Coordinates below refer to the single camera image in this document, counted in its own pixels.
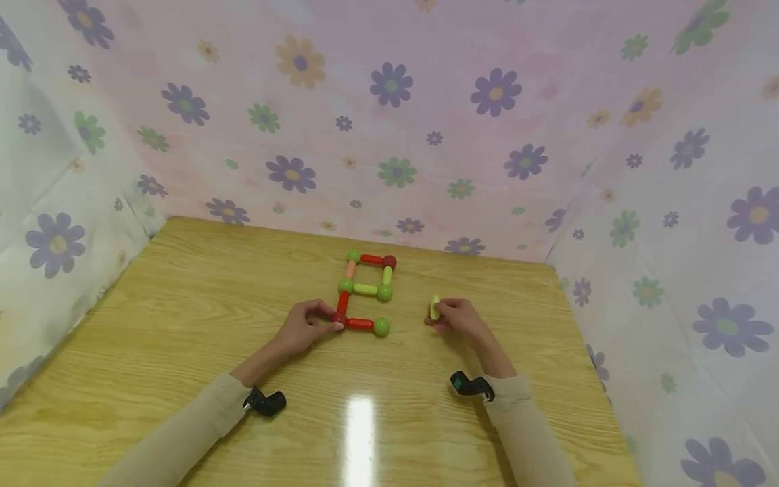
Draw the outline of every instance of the orange magnetic stick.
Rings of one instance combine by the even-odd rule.
[[[357,263],[353,260],[349,261],[346,265],[346,277],[347,279],[354,279],[354,270],[357,269]]]
[[[346,320],[346,326],[352,330],[373,330],[373,321],[370,319],[350,318]]]
[[[382,266],[384,264],[384,258],[379,256],[369,256],[368,254],[362,254],[360,260],[366,264],[373,264],[375,266]]]
[[[342,314],[346,314],[346,307],[349,306],[349,292],[348,291],[342,291],[340,296],[338,297],[338,307],[336,310]]]

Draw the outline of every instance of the beige sleeve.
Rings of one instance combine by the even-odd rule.
[[[530,398],[527,378],[485,378],[495,391],[495,400],[485,402],[485,408],[498,430],[516,483],[522,487],[575,486],[565,453]]]
[[[244,416],[250,389],[229,374],[135,445],[97,487],[175,487]]]

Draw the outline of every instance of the left hand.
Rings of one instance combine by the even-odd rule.
[[[311,347],[319,338],[337,331],[344,325],[335,323],[319,323],[317,316],[329,318],[336,312],[321,299],[299,302],[292,306],[287,319],[269,342],[286,355],[295,355]]]

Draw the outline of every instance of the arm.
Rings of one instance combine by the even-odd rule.
[[[436,305],[441,319],[425,320],[439,332],[458,332],[474,351],[495,392],[485,403],[518,485],[575,487],[570,464],[554,432],[531,399],[530,384],[518,376],[487,324],[468,300],[448,298]]]
[[[200,458],[243,418],[252,385],[265,379],[291,355],[304,351],[341,323],[319,325],[314,313],[335,312],[321,300],[298,303],[264,347],[230,374],[222,374],[198,397],[135,445],[97,487],[173,487]]]

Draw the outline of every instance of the yellow toy piece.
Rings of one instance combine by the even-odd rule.
[[[441,302],[441,298],[438,295],[433,295],[432,299],[430,300],[430,319],[433,321],[438,321],[441,318],[441,313],[438,312],[438,309],[435,309],[435,304],[437,302]]]
[[[389,286],[392,283],[392,267],[387,266],[382,272],[382,284]]]
[[[376,286],[369,286],[368,284],[355,284],[354,292],[361,295],[376,296],[379,289]]]

